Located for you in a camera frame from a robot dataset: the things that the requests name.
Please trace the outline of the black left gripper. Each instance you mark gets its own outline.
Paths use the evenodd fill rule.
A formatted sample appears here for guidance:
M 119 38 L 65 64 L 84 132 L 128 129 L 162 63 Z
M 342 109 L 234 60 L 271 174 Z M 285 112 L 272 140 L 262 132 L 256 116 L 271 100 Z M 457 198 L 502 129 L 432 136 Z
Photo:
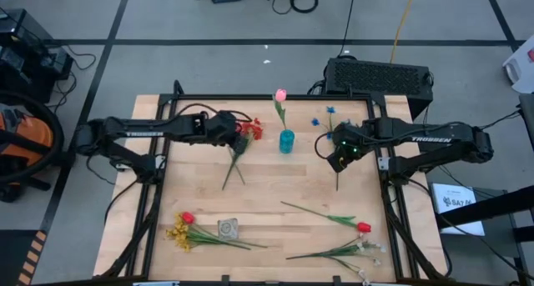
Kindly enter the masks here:
M 236 117 L 227 111 L 220 111 L 204 120 L 204 143 L 214 146 L 234 147 L 236 154 L 243 154 L 249 145 L 249 138 L 238 131 Z

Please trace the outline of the red artificial flower bunch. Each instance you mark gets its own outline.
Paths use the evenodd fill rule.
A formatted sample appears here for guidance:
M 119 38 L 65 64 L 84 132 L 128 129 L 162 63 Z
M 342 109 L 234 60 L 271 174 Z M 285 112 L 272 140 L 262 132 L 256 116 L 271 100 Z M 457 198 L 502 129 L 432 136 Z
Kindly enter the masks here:
M 262 128 L 261 122 L 257 118 L 255 118 L 251 122 L 239 123 L 238 126 L 237 126 L 237 132 L 239 133 L 239 135 L 242 135 L 242 136 L 245 136 L 245 137 L 249 138 L 248 147 L 254 141 L 259 141 L 260 139 L 262 139 L 263 131 L 264 131 L 264 129 Z M 239 156 L 239 159 L 244 155 L 244 153 L 243 154 L 237 154 Z M 226 173 L 226 176 L 225 176 L 225 179 L 224 179 L 224 182 L 223 182 L 223 185 L 222 185 L 222 189 L 226 188 L 226 185 L 227 185 L 227 183 L 229 181 L 229 178 L 230 178 L 231 174 L 228 174 L 228 172 Z

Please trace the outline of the blue artificial flower bunch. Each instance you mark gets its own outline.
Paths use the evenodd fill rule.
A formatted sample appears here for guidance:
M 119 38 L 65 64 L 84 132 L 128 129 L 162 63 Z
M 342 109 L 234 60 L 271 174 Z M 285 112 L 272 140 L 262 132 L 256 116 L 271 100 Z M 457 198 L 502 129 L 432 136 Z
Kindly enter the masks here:
M 332 138 L 334 135 L 335 127 L 340 123 L 340 121 L 335 119 L 336 109 L 334 106 L 326 106 L 325 109 L 327 113 L 326 120 L 321 121 L 318 118 L 312 118 L 311 124 L 314 127 L 321 127 L 325 130 L 324 138 L 330 142 L 332 149 L 335 149 L 335 145 L 333 143 Z

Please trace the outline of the blue glass vase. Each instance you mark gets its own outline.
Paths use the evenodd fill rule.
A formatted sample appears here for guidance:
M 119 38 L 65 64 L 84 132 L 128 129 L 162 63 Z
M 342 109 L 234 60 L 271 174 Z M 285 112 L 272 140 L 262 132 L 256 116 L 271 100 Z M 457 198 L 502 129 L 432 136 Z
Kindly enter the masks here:
M 295 142 L 295 134 L 290 129 L 285 129 L 280 132 L 279 150 L 282 153 L 292 153 Z

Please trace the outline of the clear cut-glass vase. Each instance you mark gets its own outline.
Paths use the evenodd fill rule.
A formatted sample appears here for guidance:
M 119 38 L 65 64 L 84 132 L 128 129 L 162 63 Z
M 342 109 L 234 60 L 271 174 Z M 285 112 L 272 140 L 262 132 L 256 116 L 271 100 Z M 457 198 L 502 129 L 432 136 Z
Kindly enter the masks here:
M 237 218 L 227 218 L 218 221 L 218 237 L 222 240 L 237 240 L 239 238 L 239 223 Z

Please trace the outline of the yellow artificial flower bunch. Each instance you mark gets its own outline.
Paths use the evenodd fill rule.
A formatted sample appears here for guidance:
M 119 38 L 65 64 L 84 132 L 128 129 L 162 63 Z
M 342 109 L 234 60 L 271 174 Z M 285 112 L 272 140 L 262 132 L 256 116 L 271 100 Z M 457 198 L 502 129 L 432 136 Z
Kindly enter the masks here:
M 174 244 L 177 247 L 182 248 L 186 253 L 190 252 L 192 248 L 198 247 L 200 245 L 214 245 L 214 244 L 195 245 L 195 244 L 190 243 L 186 239 L 187 229 L 188 228 L 182 222 L 182 219 L 180 218 L 180 214 L 181 213 L 176 213 L 175 214 L 174 226 L 171 229 L 167 229 L 166 230 L 166 232 L 165 232 L 166 238 L 172 239 L 174 241 Z M 237 244 L 240 244 L 240 245 L 244 245 L 247 248 L 249 248 L 249 250 L 251 249 L 251 247 L 266 248 L 266 246 L 263 246 L 263 245 L 254 244 L 254 243 L 246 243 L 246 242 L 243 242 L 243 241 L 240 241 L 240 240 L 225 240 L 225 241 L 229 241 L 231 243 L 237 243 Z

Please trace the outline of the white artificial flower bunch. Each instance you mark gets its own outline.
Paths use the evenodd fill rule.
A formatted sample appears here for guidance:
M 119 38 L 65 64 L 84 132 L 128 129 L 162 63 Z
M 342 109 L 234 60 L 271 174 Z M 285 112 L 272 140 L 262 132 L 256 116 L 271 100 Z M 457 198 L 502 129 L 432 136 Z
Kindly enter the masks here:
M 338 247 L 331 248 L 329 250 L 308 253 L 297 256 L 288 257 L 287 260 L 295 260 L 302 258 L 324 258 L 336 262 L 341 267 L 349 270 L 353 274 L 357 275 L 364 286 L 370 285 L 370 279 L 367 277 L 366 271 L 359 265 L 348 262 L 347 258 L 367 258 L 373 262 L 374 266 L 381 266 L 380 258 L 374 255 L 374 252 L 378 250 L 381 253 L 386 251 L 385 247 L 380 243 L 375 243 L 369 240 L 363 239 L 361 236 L 355 238 L 348 243 L 342 244 Z

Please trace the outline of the black computer case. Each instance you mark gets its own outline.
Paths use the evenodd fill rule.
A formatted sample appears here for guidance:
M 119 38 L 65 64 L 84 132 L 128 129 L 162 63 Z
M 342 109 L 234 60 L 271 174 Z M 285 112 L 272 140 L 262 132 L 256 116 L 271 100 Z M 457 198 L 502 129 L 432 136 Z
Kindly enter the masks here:
M 323 70 L 321 92 L 331 95 L 400 95 L 407 98 L 413 118 L 433 101 L 430 69 L 405 64 L 361 61 L 352 56 L 331 58 Z

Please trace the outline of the white paper sheet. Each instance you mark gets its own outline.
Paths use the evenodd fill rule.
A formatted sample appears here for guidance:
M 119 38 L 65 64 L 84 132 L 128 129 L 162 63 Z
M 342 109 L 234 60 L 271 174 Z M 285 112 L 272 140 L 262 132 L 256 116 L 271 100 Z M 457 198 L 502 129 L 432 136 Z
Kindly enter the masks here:
M 434 206 L 438 213 L 445 213 L 476 202 L 475 193 L 470 187 L 432 183 L 431 191 Z M 465 232 L 481 237 L 485 235 L 485 230 L 481 221 L 464 223 L 459 226 L 459 229 L 453 227 L 440 229 L 441 234 L 465 235 Z

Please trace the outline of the black side table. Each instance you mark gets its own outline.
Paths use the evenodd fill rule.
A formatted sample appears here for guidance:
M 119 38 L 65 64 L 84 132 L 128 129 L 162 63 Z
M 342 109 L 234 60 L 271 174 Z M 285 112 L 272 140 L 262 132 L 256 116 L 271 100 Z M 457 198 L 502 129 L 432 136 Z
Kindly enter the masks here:
M 534 151 L 534 93 L 520 94 L 519 101 L 517 111 L 524 121 Z M 534 218 L 534 185 L 437 214 L 436 219 L 438 228 L 459 228 L 460 224 L 484 221 L 503 215 L 512 216 L 513 213 L 525 210 L 530 210 Z M 517 228 L 512 225 L 509 230 L 512 233 L 514 244 L 534 241 L 534 226 Z M 491 248 L 490 250 L 503 262 L 506 261 L 495 249 Z M 514 264 L 508 261 L 505 263 L 516 271 L 519 279 L 517 285 L 526 285 L 530 280 L 534 281 L 534 278 L 528 277 L 526 265 L 523 265 L 521 258 L 521 256 L 514 258 Z

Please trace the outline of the orange vacuum cleaner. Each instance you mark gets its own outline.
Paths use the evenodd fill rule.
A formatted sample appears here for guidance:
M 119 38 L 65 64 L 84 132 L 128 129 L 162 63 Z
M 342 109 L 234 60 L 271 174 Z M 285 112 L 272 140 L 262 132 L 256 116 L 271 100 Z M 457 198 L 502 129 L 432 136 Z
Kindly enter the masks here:
M 63 144 L 63 128 L 47 106 L 0 89 L 0 201 L 17 200 L 24 188 L 48 191 L 36 175 L 64 162 Z

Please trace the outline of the black equipment stack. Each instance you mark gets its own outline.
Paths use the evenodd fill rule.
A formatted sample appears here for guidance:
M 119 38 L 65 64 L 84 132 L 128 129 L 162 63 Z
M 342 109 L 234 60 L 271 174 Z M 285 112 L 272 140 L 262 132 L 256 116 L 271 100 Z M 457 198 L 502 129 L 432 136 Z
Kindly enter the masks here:
M 0 8 L 0 90 L 50 101 L 54 84 L 68 78 L 73 58 L 47 46 L 52 36 L 23 8 Z

